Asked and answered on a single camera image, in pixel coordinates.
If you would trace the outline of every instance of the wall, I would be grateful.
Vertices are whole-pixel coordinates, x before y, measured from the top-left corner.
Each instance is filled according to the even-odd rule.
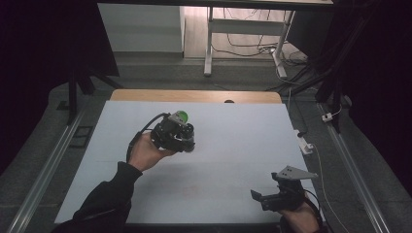
[[[183,7],[98,6],[113,51],[183,51]]]

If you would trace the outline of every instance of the aluminum rail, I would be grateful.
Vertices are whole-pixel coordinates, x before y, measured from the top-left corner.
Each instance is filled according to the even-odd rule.
[[[82,105],[81,110],[73,120],[71,125],[66,126],[64,132],[60,136],[57,144],[49,155],[48,160],[43,166],[42,171],[37,177],[34,184],[31,186],[30,191],[26,195],[23,203],[18,210],[15,219],[7,230],[8,233],[18,233],[24,232],[30,219],[33,217],[40,201],[42,200],[43,194],[45,193],[64,152],[66,152],[69,146],[70,140],[72,139],[76,128],[82,120],[86,106],[88,104],[89,97],[86,98],[86,102]]]
[[[318,108],[323,115],[326,114],[326,111],[324,110],[322,105],[319,104]],[[367,188],[361,172],[354,158],[352,157],[351,152],[346,146],[345,140],[343,139],[342,135],[338,134],[330,123],[327,124],[327,130],[329,131],[330,137],[332,138],[333,143],[335,144],[342,158],[343,164],[348,171],[349,177],[351,178],[351,181],[355,186],[355,190],[357,191],[360,200],[364,204],[366,213],[368,214],[370,221],[375,228],[375,231],[378,233],[391,232],[384,216],[382,215],[382,212],[376,204],[375,198]]]
[[[193,6],[216,8],[243,8],[243,9],[267,9],[286,11],[310,11],[310,12],[348,12],[351,9],[363,10],[369,8],[376,0],[366,0],[358,4],[330,4],[304,3],[267,0],[98,0],[98,3],[134,4],[134,5],[160,5],[160,6]]]

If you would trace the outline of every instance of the gray floor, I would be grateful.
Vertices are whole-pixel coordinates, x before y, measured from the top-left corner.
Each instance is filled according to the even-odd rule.
[[[203,77],[203,61],[182,58],[117,58],[120,78],[115,81],[127,88],[156,89],[206,89],[206,90],[266,90],[281,84],[274,73],[273,62],[215,60],[211,78]],[[288,68],[292,76],[298,67]],[[80,126],[95,126],[106,100],[113,89],[93,79],[97,90],[93,96],[79,94],[80,102],[86,103],[86,114]],[[374,232],[370,219],[360,201],[348,173],[332,142],[321,113],[314,101],[315,90],[309,89],[295,98],[284,98],[290,106],[292,124],[306,131],[306,141],[316,145],[322,168],[325,189],[320,179],[314,180],[318,197],[324,207],[326,219],[334,232],[346,232],[331,212],[334,209],[349,232]],[[42,120],[21,149],[8,170],[0,177],[0,232],[5,232],[13,220],[39,171],[47,160],[59,135],[65,128],[67,111],[57,110],[61,101],[67,101],[67,85],[55,88]],[[412,229],[412,201],[392,170],[378,151],[361,134],[348,117],[347,106],[341,113],[342,135],[355,158],[367,185],[374,195],[392,232],[410,232]],[[81,145],[82,139],[72,140],[72,146]],[[85,148],[69,147],[54,174],[26,232],[49,232],[64,200],[71,181],[86,151]],[[320,174],[317,154],[305,157],[308,170]]]

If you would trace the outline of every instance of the white plug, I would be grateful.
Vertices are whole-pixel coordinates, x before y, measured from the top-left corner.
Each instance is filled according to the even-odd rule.
[[[330,121],[330,120],[332,120],[332,119],[333,119],[333,116],[332,116],[331,113],[322,115],[322,120],[323,120],[324,122],[328,122],[328,121]]]

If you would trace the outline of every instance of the table leg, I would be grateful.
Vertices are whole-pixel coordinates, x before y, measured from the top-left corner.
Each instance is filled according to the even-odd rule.
[[[204,76],[212,75],[212,26],[213,26],[213,8],[209,8],[209,19],[207,22],[207,45],[205,55],[205,70]]]
[[[278,46],[276,47],[275,52],[272,53],[273,60],[275,61],[276,64],[276,69],[279,74],[280,79],[285,79],[288,77],[285,71],[285,67],[283,66],[282,60],[281,60],[281,52],[282,52],[282,46],[285,43],[286,35],[288,34],[289,27],[291,26],[291,21],[293,17],[294,12],[290,12],[283,27],[283,31],[281,34],[281,37],[279,38]]]

